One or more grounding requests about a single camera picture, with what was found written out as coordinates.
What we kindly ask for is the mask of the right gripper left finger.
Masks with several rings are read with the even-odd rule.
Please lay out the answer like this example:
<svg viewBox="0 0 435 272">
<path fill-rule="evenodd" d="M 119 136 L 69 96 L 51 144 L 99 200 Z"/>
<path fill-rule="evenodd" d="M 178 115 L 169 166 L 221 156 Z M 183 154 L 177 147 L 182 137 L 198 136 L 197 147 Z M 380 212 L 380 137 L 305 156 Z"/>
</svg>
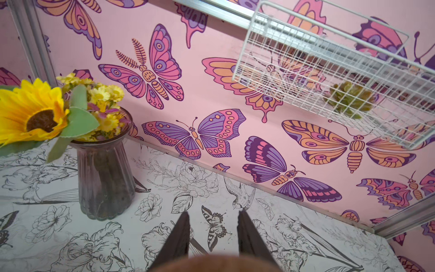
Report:
<svg viewBox="0 0 435 272">
<path fill-rule="evenodd" d="M 183 212 L 174 225 L 162 250 L 156 256 L 148 272 L 154 272 L 157 268 L 170 263 L 178 258 L 188 255 L 190 243 L 190 217 L 188 212 Z"/>
</svg>

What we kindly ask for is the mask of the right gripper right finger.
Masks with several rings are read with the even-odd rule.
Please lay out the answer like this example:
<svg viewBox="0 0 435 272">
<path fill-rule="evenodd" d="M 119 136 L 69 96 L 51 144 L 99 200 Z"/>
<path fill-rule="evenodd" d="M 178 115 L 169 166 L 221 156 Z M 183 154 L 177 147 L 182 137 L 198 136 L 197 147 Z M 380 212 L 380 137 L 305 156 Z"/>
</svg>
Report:
<svg viewBox="0 0 435 272">
<path fill-rule="evenodd" d="M 237 235 L 239 253 L 267 261 L 278 266 L 253 221 L 245 210 L 239 212 Z"/>
</svg>

